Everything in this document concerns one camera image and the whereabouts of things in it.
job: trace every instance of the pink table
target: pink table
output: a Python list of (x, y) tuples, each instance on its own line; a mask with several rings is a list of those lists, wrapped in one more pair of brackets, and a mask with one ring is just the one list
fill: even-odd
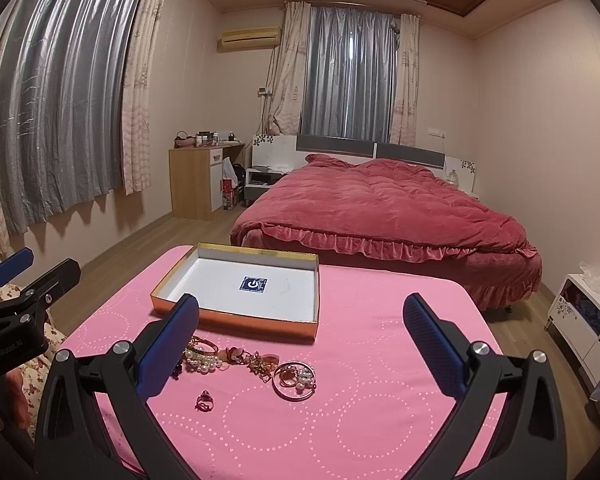
[[(173, 248), (138, 274), (64, 344), (77, 356), (104, 352), (133, 340), (154, 320), (150, 291), (189, 249)], [(246, 367), (203, 376), (184, 372), (169, 380), (149, 406), (164, 431), (203, 479), (280, 480), (401, 478), (442, 426), (454, 405), (442, 395), (402, 323), (402, 304), (419, 292), (469, 341), (499, 351), (464, 289), (436, 278), (384, 270), (320, 266), (320, 327), (312, 346), (265, 343), (202, 330), (220, 348), (275, 353), (311, 364), (317, 390), (305, 402), (276, 396)], [(209, 413), (195, 410), (208, 390)], [(504, 398), (461, 470), (475, 467), (493, 433)], [(137, 465), (106, 396), (100, 406), (121, 457)]]

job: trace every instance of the wall socket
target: wall socket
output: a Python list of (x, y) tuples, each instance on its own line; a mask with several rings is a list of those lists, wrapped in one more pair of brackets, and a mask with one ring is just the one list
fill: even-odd
[(432, 137), (440, 137), (440, 139), (446, 139), (446, 131), (436, 128), (429, 128), (429, 135)]

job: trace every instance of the red duvet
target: red duvet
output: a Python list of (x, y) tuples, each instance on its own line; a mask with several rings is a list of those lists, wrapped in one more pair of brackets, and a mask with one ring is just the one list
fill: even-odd
[[(304, 248), (320, 254), (321, 261), (326, 251), (355, 255), (358, 260), (363, 256), (424, 264), (434, 269), (433, 276), (439, 275), (436, 266), (453, 269), (477, 264), (485, 271), (486, 262), (506, 268), (510, 261), (512, 268), (502, 273), (501, 283), (493, 283), (493, 276), (477, 283), (475, 273), (469, 273), (472, 283), (442, 276), (464, 285), (479, 308), (500, 306), (494, 302), (509, 304), (537, 289), (540, 258), (522, 225), (426, 168), (384, 158), (358, 166), (326, 155), (309, 155), (307, 161), (307, 166), (282, 178), (238, 218), (232, 244), (262, 246), (263, 240), (276, 240), (280, 243), (275, 247), (269, 243), (269, 248)], [(413, 267), (408, 265), (404, 272), (414, 272)], [(460, 270), (462, 274), (467, 274), (466, 268)], [(515, 283), (507, 276), (515, 276)], [(499, 285), (507, 287), (504, 294), (477, 292)]]

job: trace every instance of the gray blackout curtain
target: gray blackout curtain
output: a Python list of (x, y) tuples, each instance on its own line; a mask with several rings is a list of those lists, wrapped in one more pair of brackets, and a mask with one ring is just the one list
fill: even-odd
[(301, 133), (387, 142), (398, 32), (381, 12), (312, 7)]
[(138, 1), (14, 4), (0, 57), (0, 200), (11, 234), (122, 182), (122, 74)]

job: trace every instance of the wooden floor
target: wooden floor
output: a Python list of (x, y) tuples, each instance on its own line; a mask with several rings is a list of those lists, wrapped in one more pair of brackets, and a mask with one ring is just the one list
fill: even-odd
[[(58, 327), (70, 334), (105, 301), (166, 250), (198, 242), (228, 244), (229, 232), (243, 211), (217, 211), (211, 221), (171, 218), (130, 242), (97, 266), (87, 266), (80, 283), (53, 307)], [(550, 303), (539, 293), (512, 306), (485, 313), (503, 353), (526, 357), (533, 349), (546, 352), (554, 371), (567, 431), (568, 478), (573, 478), (600, 445), (597, 426), (586, 411), (587, 396), (574, 368), (565, 358), (569, 350), (556, 332), (545, 332)]]

